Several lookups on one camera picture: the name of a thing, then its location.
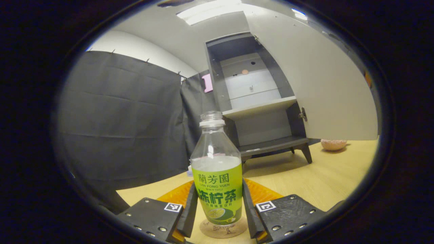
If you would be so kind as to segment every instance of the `bottle neck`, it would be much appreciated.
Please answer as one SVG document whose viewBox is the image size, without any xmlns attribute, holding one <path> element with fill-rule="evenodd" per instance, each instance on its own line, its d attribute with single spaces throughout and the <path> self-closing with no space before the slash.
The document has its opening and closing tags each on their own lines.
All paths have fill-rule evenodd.
<svg viewBox="0 0 434 244">
<path fill-rule="evenodd" d="M 202 133 L 224 132 L 223 126 L 202 127 Z"/>
</svg>

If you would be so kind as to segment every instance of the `cabinet shelf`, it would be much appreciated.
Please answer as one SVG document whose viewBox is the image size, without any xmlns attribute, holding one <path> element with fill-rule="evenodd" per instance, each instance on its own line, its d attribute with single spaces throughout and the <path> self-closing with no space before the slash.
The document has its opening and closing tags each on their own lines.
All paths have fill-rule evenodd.
<svg viewBox="0 0 434 244">
<path fill-rule="evenodd" d="M 297 101 L 295 96 L 271 100 L 265 103 L 255 104 L 240 109 L 231 109 L 223 112 L 223 115 L 232 120 L 247 117 L 253 114 L 265 113 L 273 110 L 287 109 Z"/>
</svg>

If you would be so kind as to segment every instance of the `ceiling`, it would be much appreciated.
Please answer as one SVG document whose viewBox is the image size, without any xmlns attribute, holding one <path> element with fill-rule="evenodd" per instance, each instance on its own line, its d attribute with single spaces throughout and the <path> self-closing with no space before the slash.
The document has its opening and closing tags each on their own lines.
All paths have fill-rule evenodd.
<svg viewBox="0 0 434 244">
<path fill-rule="evenodd" d="M 205 42 L 249 31 L 243 12 L 214 17 L 192 26 L 176 16 L 185 9 L 205 2 L 208 0 L 195 0 L 166 8 L 153 5 L 118 24 L 113 30 L 127 32 L 152 42 L 202 72 L 208 69 Z"/>
</svg>

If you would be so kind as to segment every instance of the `wooden table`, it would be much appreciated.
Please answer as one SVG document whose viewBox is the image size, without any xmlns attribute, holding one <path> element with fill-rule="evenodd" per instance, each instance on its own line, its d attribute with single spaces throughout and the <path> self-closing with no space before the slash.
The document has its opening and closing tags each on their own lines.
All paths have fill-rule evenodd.
<svg viewBox="0 0 434 244">
<path fill-rule="evenodd" d="M 296 150 L 277 155 L 247 160 L 243 177 L 262 184 L 284 196 L 297 194 L 317 208 L 327 211 L 337 202 L 346 199 L 358 186 L 371 166 L 377 149 L 377 140 L 348 141 L 338 152 L 325 151 L 321 143 L 309 146 L 313 163 L 308 164 L 303 153 Z M 177 186 L 193 180 L 182 173 L 162 181 L 135 188 L 118 190 L 117 193 L 129 204 L 134 205 L 144 197 L 157 199 Z M 200 203 L 191 238 L 187 241 L 202 243 L 256 243 L 250 239 L 249 231 L 229 239 L 207 237 L 199 230 L 205 219 Z"/>
</svg>

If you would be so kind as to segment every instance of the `pink sign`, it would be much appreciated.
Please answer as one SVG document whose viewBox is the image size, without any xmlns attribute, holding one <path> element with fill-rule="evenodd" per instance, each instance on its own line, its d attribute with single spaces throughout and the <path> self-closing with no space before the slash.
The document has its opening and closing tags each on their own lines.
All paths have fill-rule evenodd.
<svg viewBox="0 0 434 244">
<path fill-rule="evenodd" d="M 202 76 L 202 79 L 205 81 L 205 90 L 204 92 L 210 92 L 213 90 L 213 83 L 211 82 L 211 74 L 207 74 Z"/>
</svg>

